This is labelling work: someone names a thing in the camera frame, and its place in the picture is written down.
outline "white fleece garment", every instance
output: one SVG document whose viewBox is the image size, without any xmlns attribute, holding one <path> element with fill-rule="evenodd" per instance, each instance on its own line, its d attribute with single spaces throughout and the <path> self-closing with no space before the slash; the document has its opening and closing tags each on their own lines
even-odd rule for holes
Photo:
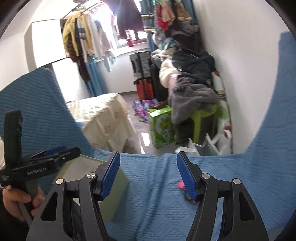
<svg viewBox="0 0 296 241">
<path fill-rule="evenodd" d="M 166 59 L 160 66 L 159 71 L 159 80 L 163 87 L 169 87 L 169 80 L 172 74 L 180 74 L 181 72 L 178 71 L 172 64 L 170 59 Z"/>
</svg>

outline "cream bedding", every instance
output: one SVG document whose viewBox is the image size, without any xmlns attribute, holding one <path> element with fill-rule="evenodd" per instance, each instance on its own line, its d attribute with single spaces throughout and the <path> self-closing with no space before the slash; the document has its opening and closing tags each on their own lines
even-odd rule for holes
<svg viewBox="0 0 296 241">
<path fill-rule="evenodd" d="M 102 150 L 122 152 L 126 140 L 136 135 L 121 95 L 110 93 L 67 104 L 90 144 Z"/>
</svg>

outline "black sleeve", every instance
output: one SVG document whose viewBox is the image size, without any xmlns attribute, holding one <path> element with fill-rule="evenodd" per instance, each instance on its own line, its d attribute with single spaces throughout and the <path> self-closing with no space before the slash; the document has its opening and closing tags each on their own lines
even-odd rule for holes
<svg viewBox="0 0 296 241">
<path fill-rule="evenodd" d="M 25 241 L 29 228 L 26 222 L 20 222 L 4 207 L 2 189 L 0 190 L 0 240 Z"/>
</svg>

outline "metal pivot bolt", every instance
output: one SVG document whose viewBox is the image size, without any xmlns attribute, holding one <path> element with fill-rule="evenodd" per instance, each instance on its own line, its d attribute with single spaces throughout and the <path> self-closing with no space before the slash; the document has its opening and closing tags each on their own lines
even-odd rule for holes
<svg viewBox="0 0 296 241">
<path fill-rule="evenodd" d="M 56 180 L 56 184 L 62 184 L 64 182 L 64 179 L 59 178 L 58 180 Z"/>
<path fill-rule="evenodd" d="M 233 179 L 233 183 L 239 185 L 241 183 L 240 179 Z"/>
<path fill-rule="evenodd" d="M 203 178 L 203 179 L 209 179 L 209 178 L 210 178 L 210 174 L 208 174 L 208 173 L 203 173 L 203 174 L 202 174 L 202 178 Z"/>
<path fill-rule="evenodd" d="M 96 174 L 93 173 L 93 172 L 90 172 L 90 173 L 88 173 L 86 176 L 87 176 L 88 178 L 94 178 L 94 177 L 96 176 Z"/>
</svg>

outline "green plastic stool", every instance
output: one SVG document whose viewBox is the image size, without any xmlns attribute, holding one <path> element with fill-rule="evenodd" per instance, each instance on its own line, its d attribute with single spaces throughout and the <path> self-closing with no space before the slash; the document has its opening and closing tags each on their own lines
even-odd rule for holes
<svg viewBox="0 0 296 241">
<path fill-rule="evenodd" d="M 195 110 L 191 114 L 190 118 L 194 122 L 194 129 L 193 129 L 193 142 L 194 143 L 198 143 L 199 138 L 200 138 L 200 124 L 201 124 L 202 118 L 214 115 L 214 114 L 216 114 L 216 112 L 217 112 L 217 104 L 214 104 L 214 105 L 212 105 L 212 111 L 211 112 L 207 112 L 207 111 L 198 109 L 198 110 Z M 212 135 L 214 134 L 215 126 L 216 126 L 216 118 L 214 116 L 213 130 L 212 130 L 212 133 L 210 133 Z"/>
</svg>

